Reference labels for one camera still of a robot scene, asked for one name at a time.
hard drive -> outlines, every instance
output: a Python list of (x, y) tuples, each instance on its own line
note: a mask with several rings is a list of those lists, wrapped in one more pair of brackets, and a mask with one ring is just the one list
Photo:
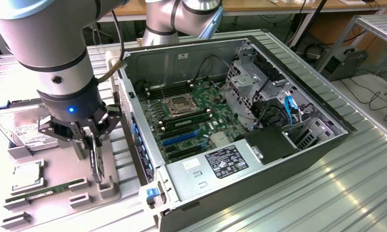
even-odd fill
[(14, 146), (38, 151), (57, 146), (57, 140), (37, 131), (38, 118), (49, 112), (41, 100), (24, 101), (0, 109), (0, 130)]

green circuit board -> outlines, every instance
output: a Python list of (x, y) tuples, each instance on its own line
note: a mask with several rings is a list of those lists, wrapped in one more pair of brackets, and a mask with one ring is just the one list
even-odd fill
[[(169, 140), (172, 138), (179, 137), (172, 136), (169, 138), (161, 139), (161, 135), (165, 133), (163, 131), (160, 121), (165, 119), (172, 119), (176, 116), (169, 116), (172, 113), (167, 101), (169, 98), (161, 98), (156, 100), (148, 100), (147, 96), (139, 95), (139, 100), (141, 104), (141, 108), (144, 111), (145, 118), (148, 120), (151, 131), (157, 143), (159, 150), (161, 152), (161, 156), (167, 163), (172, 163), (177, 160), (181, 160), (195, 154), (199, 154), (207, 150), (216, 148), (216, 145), (212, 143), (209, 137), (213, 133), (224, 131), (227, 137), (231, 141), (233, 141), (235, 137), (245, 132), (237, 118), (235, 118), (233, 112), (229, 109), (228, 105), (223, 102), (223, 96), (219, 94), (216, 86), (209, 84), (209, 82), (197, 81), (193, 85), (192, 92), (184, 93), (181, 95), (175, 95), (172, 98), (177, 98), (177, 96), (188, 96), (192, 98), (192, 101), (196, 104), (196, 111), (203, 111), (205, 109), (211, 110), (211, 117), (208, 113), (208, 120), (195, 123), (189, 120), (192, 125), (188, 125), (193, 131), (197, 133), (195, 138), (184, 140), (181, 142), (173, 143), (172, 145), (163, 146), (163, 141)], [(173, 157), (172, 154), (183, 151), (185, 149), (193, 148), (201, 145), (201, 149), (177, 157)]]

blue pcie slot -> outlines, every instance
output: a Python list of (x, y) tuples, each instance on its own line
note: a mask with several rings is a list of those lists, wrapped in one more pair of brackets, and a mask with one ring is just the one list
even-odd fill
[(168, 139), (165, 141), (161, 142), (161, 145), (163, 146), (167, 146), (167, 145), (171, 145), (171, 144), (175, 144), (175, 143), (179, 143), (184, 140), (188, 140), (188, 139), (192, 139), (192, 138), (196, 138), (199, 135), (199, 131), (193, 131), (192, 133), (189, 134), (185, 134), (185, 135), (180, 135), (179, 137), (176, 138), (172, 138), (172, 139)]

